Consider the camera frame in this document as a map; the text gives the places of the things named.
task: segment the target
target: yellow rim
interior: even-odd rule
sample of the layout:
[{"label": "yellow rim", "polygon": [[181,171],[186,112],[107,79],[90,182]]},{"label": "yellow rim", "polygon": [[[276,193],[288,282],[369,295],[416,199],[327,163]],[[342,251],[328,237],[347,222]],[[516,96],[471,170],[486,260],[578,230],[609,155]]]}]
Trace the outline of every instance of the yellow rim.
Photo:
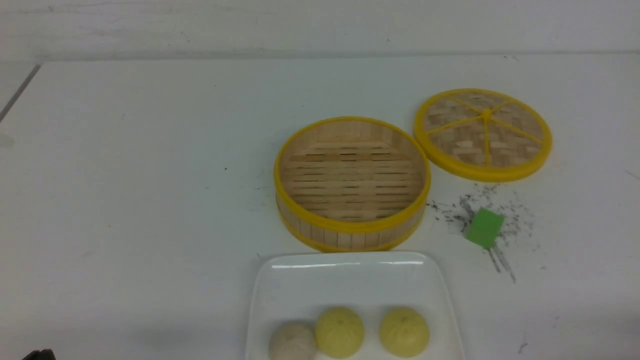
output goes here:
[{"label": "yellow rim", "polygon": [[[489,94],[489,95],[503,97],[505,98],[505,100],[513,102],[521,106],[523,109],[525,109],[528,113],[530,113],[536,119],[536,121],[540,125],[540,128],[542,129],[544,138],[541,141],[542,147],[540,149],[540,152],[533,159],[521,165],[517,165],[509,168],[488,168],[488,167],[480,167],[477,165],[471,165],[471,164],[462,162],[460,160],[456,160],[450,157],[448,154],[444,153],[435,145],[433,145],[433,143],[431,143],[431,140],[429,140],[429,135],[424,129],[424,119],[429,107],[433,105],[436,101],[442,99],[443,97],[448,97],[448,96],[452,96],[452,95],[463,93],[463,92],[478,92],[481,94]],[[467,107],[478,112],[478,115],[480,115],[481,113],[480,110],[475,109],[472,106],[467,106]],[[484,128],[486,131],[487,129],[486,121],[485,121]],[[418,112],[415,114],[415,121],[413,123],[413,132],[415,137],[418,139],[418,142],[420,143],[420,145],[422,146],[426,154],[429,156],[429,159],[433,161],[434,164],[438,165],[444,170],[457,176],[465,177],[471,180],[486,181],[486,182],[492,182],[492,183],[519,180],[533,174],[535,171],[540,169],[542,165],[544,165],[545,161],[549,156],[549,153],[551,152],[551,144],[552,144],[551,130],[547,126],[547,123],[542,119],[542,117],[538,115],[538,113],[536,113],[536,111],[533,110],[531,107],[526,105],[524,102],[519,101],[518,99],[515,99],[508,95],[505,95],[499,92],[493,92],[490,90],[475,89],[475,88],[449,90],[449,91],[441,92],[439,94],[436,94],[430,97],[424,104],[422,104],[422,106],[420,106],[420,108],[418,109]],[[530,136],[527,133],[523,133],[522,135],[527,137]]]},{"label": "yellow rim", "polygon": [[404,242],[405,240],[407,240],[409,238],[409,236],[411,236],[411,234],[413,234],[416,229],[418,229],[418,226],[420,226],[421,221],[418,220],[416,221],[416,223],[411,226],[411,228],[404,233],[401,237],[399,237],[398,239],[395,239],[394,241],[388,243],[388,244],[384,244],[380,247],[375,247],[375,248],[370,248],[370,249],[362,249],[362,250],[351,250],[351,249],[340,249],[339,247],[332,247],[323,243],[319,243],[316,241],[313,241],[309,238],[304,237],[304,235],[302,235],[298,230],[295,230],[293,226],[291,226],[290,223],[288,223],[288,221],[284,218],[284,216],[282,216],[282,212],[280,211],[280,209],[278,208],[278,214],[280,215],[280,219],[282,220],[282,223],[284,224],[284,226],[287,228],[287,230],[289,230],[289,232],[296,237],[296,239],[298,239],[300,242],[302,242],[303,244],[305,244],[306,246],[312,248],[312,249],[316,249],[318,251],[321,252],[352,252],[352,251],[358,251],[358,252],[365,252],[365,251],[385,251],[385,250],[390,250],[393,249],[394,247],[402,244],[402,242]]},{"label": "yellow rim", "polygon": [[[411,205],[407,206],[406,208],[402,209],[398,213],[393,214],[392,216],[390,216],[388,218],[382,218],[382,219],[379,219],[379,220],[369,221],[369,222],[343,222],[343,221],[324,218],[324,217],[321,217],[319,215],[316,215],[316,214],[306,210],[302,206],[298,205],[298,203],[296,203],[289,196],[289,194],[287,194],[287,192],[285,191],[284,186],[282,185],[282,182],[280,180],[280,171],[279,171],[279,169],[280,169],[280,161],[282,159],[282,155],[283,155],[285,149],[300,134],[302,134],[302,133],[304,133],[306,131],[309,131],[309,130],[317,127],[317,126],[321,126],[323,124],[326,124],[326,123],[329,123],[329,122],[336,122],[336,121],[364,121],[364,122],[371,122],[373,124],[378,124],[378,125],[393,129],[394,131],[398,132],[399,134],[401,134],[405,138],[407,138],[409,141],[411,141],[411,143],[415,146],[415,148],[420,153],[420,156],[422,157],[422,161],[424,162],[424,166],[426,167],[426,179],[424,181],[424,187],[422,188],[422,191],[420,192],[420,195],[418,195],[418,197],[411,203]],[[431,171],[429,169],[429,162],[427,161],[427,157],[424,154],[424,151],[422,150],[422,147],[420,147],[420,144],[417,141],[415,141],[415,139],[412,138],[409,134],[407,134],[404,131],[400,130],[396,126],[393,126],[391,124],[387,124],[386,122],[383,122],[383,121],[380,121],[380,120],[370,119],[370,118],[366,118],[366,117],[345,116],[345,117],[334,117],[334,118],[331,118],[331,119],[326,119],[326,120],[322,120],[322,121],[316,122],[316,123],[311,124],[311,125],[309,125],[307,127],[304,127],[303,129],[300,129],[295,134],[293,134],[287,140],[287,142],[284,143],[284,145],[280,149],[280,152],[278,153],[278,157],[276,158],[276,162],[275,162],[275,164],[273,166],[273,179],[274,179],[275,186],[276,186],[276,193],[283,200],[284,204],[300,219],[305,220],[305,221],[307,221],[307,222],[309,222],[309,223],[311,223],[313,225],[316,225],[318,227],[322,227],[324,229],[337,231],[338,233],[373,233],[375,231],[380,231],[380,230],[388,229],[390,227],[394,227],[395,225],[398,225],[398,224],[401,224],[401,223],[407,221],[409,218],[411,218],[413,216],[413,214],[415,214],[416,212],[420,211],[420,207],[425,206],[426,199],[427,199],[427,193],[429,192],[429,187],[431,186]]]}]

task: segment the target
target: yellow steamed bun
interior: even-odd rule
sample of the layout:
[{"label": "yellow steamed bun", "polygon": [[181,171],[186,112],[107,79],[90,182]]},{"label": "yellow steamed bun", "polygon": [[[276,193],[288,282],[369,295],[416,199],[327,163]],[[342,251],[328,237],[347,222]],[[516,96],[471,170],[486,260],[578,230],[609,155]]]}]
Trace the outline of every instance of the yellow steamed bun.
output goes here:
[{"label": "yellow steamed bun", "polygon": [[416,310],[397,307],[382,318],[380,341],[395,356],[417,356],[429,345],[429,326]]},{"label": "yellow steamed bun", "polygon": [[318,349],[330,357],[344,359],[355,354],[364,340],[364,325],[358,314],[346,307],[333,307],[316,323]]}]

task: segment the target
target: green sponge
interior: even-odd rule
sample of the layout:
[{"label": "green sponge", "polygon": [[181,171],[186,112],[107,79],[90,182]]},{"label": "green sponge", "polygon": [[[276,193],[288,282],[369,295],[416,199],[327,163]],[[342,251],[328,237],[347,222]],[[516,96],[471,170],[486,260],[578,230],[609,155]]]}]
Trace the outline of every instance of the green sponge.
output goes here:
[{"label": "green sponge", "polygon": [[500,233],[504,216],[480,208],[467,231],[467,240],[490,249]]}]

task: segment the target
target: woven bamboo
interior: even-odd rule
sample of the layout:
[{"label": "woven bamboo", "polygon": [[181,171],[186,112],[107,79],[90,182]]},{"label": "woven bamboo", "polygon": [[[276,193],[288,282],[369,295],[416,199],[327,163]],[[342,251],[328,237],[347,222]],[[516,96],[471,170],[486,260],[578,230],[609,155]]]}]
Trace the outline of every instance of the woven bamboo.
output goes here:
[{"label": "woven bamboo", "polygon": [[479,181],[528,176],[551,149],[551,133],[533,109],[480,89],[451,90],[427,100],[416,115],[415,134],[438,166]]},{"label": "woven bamboo", "polygon": [[390,249],[419,224],[430,173],[419,144],[360,117],[328,119],[283,146],[274,169],[287,228],[322,251]]}]

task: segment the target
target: black object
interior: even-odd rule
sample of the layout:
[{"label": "black object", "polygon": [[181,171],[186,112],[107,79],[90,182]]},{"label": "black object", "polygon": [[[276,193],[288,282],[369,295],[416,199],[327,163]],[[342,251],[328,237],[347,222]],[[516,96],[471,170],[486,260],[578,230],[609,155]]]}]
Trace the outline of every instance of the black object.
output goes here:
[{"label": "black object", "polygon": [[56,360],[56,357],[53,356],[53,351],[51,351],[51,349],[47,349],[42,351],[32,351],[22,360]]}]

